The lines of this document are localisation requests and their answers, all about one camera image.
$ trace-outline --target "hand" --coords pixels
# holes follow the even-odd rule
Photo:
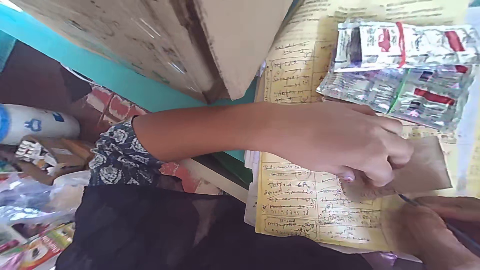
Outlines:
[[[444,220],[480,241],[480,200],[473,197],[421,197],[424,206],[406,204],[402,209],[418,256],[429,270],[480,269],[480,258],[470,252],[447,229]]]
[[[312,171],[353,180],[356,169],[374,186],[383,186],[392,181],[392,169],[405,165],[413,152],[399,136],[400,121],[376,116],[366,105],[327,101],[272,106],[272,131],[263,142],[270,147],[264,151]]]

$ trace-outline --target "red label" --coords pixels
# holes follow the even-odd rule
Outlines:
[[[455,69],[458,73],[467,73],[468,67],[462,65],[455,65]]]
[[[440,96],[437,94],[430,93],[428,91],[416,88],[415,91],[413,92],[417,96],[421,96],[424,99],[432,102],[438,102],[442,104],[447,104],[447,105],[453,105],[455,103],[455,100],[449,98],[449,97],[444,97]]]
[[[382,51],[390,50],[390,33],[388,29],[382,28],[383,34],[378,37],[378,46],[382,48]]]
[[[460,38],[455,31],[445,31],[445,36],[447,37],[448,44],[450,44],[450,48],[452,48],[453,51],[465,51],[462,42],[460,42]]]

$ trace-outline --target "pen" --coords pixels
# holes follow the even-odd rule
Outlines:
[[[419,202],[414,201],[412,199],[409,199],[408,197],[406,197],[403,194],[399,194],[399,193],[397,193],[397,194],[400,198],[402,198],[402,200],[406,201],[407,203],[409,203],[413,206],[422,206],[422,204],[420,204]],[[468,235],[466,235],[461,230],[459,230],[459,229],[455,228],[454,226],[450,225],[448,222],[445,222],[445,224],[447,226],[447,229],[451,230],[455,234],[455,236],[459,239],[460,242],[467,243],[467,245],[470,245],[472,248],[474,248],[476,252],[480,253],[480,245],[477,242],[475,242],[475,240],[470,238]]]

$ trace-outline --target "brown paper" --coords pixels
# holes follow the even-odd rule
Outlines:
[[[357,176],[353,182],[342,181],[349,199],[356,202],[373,200],[395,193],[426,192],[452,187],[440,142],[436,136],[411,140],[413,154],[402,169],[394,170],[393,181],[383,187],[366,184]]]

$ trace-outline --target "floral fabric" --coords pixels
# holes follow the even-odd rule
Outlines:
[[[132,128],[132,120],[112,126],[100,134],[95,153],[88,165],[90,185],[135,184],[156,185],[158,169],[163,162],[155,159],[140,144]]]

